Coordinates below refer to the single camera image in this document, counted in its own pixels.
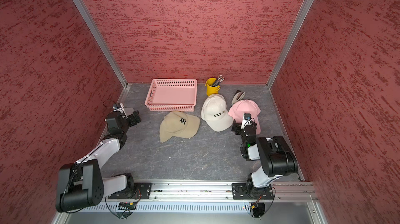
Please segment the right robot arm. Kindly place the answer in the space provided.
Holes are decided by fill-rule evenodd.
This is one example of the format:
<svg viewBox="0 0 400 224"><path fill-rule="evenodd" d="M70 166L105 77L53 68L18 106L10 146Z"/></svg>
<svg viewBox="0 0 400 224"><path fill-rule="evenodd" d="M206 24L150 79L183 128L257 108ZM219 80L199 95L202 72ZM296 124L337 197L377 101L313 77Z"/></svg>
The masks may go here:
<svg viewBox="0 0 400 224"><path fill-rule="evenodd" d="M244 126L233 121L232 131L240 135L241 155L247 161L260 161L260 168L251 173L242 188L241 196L265 196L275 180L298 173L299 165L283 136L258 137L256 123L245 120Z"/></svg>

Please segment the pink cloth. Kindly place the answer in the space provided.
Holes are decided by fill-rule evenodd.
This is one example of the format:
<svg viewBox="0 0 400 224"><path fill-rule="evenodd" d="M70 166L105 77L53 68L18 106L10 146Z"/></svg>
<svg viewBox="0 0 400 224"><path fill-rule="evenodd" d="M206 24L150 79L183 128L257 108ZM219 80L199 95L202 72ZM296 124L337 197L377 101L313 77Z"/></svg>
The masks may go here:
<svg viewBox="0 0 400 224"><path fill-rule="evenodd" d="M244 115L250 114L251 121L256 123L256 134L261 134L261 128L258 120L258 116L261 113L259 106L252 100L241 100L235 103L228 111L228 115L231 116L236 123L246 123L244 121Z"/></svg>

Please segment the beige baseball cap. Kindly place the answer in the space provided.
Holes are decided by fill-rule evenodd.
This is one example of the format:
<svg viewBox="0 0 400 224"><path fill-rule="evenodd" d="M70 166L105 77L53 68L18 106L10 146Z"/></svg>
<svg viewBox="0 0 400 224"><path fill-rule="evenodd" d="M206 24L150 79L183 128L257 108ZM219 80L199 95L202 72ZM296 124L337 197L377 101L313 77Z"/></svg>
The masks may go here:
<svg viewBox="0 0 400 224"><path fill-rule="evenodd" d="M160 142L164 143L172 137L192 138L197 134L199 127L199 117L180 111L169 112L160 124Z"/></svg>

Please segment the white Colorado baseball cap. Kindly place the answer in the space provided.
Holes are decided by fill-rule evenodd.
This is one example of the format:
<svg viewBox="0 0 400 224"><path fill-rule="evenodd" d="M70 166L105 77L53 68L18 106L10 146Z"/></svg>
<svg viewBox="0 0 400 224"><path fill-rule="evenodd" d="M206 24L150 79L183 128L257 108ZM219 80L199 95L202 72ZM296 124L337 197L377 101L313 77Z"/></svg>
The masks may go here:
<svg viewBox="0 0 400 224"><path fill-rule="evenodd" d="M210 95L204 102L201 118L216 132L229 129L233 118L228 114L225 98L219 94Z"/></svg>

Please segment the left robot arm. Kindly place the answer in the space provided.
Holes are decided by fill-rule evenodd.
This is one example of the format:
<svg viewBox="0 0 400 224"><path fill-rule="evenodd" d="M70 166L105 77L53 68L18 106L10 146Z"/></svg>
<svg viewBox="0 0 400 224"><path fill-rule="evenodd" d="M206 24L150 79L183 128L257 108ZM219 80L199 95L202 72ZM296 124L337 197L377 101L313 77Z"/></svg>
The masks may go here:
<svg viewBox="0 0 400 224"><path fill-rule="evenodd" d="M136 195L130 173L104 179L101 168L124 147L129 128L141 122L140 114L131 108L114 110L105 122L107 135L101 143L83 158L60 168L56 191L59 213L72 214L96 206L113 194L123 198Z"/></svg>

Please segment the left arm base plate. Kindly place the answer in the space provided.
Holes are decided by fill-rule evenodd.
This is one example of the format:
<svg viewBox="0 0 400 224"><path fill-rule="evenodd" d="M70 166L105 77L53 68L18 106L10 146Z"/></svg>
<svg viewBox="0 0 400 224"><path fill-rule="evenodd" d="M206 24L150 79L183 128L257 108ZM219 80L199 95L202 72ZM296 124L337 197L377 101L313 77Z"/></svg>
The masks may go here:
<svg viewBox="0 0 400 224"><path fill-rule="evenodd" d="M148 200L150 198L152 184L150 182L135 183L133 189L126 187L125 189L111 194L107 198L110 200Z"/></svg>

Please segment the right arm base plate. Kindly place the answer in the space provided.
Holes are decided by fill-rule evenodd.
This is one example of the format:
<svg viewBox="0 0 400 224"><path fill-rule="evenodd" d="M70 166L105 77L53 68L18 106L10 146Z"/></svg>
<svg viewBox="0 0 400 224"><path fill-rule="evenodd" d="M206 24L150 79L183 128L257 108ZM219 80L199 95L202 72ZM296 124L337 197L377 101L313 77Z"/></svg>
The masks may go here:
<svg viewBox="0 0 400 224"><path fill-rule="evenodd" d="M233 183L231 186L234 200L272 200L274 198L271 186L256 188L246 183Z"/></svg>

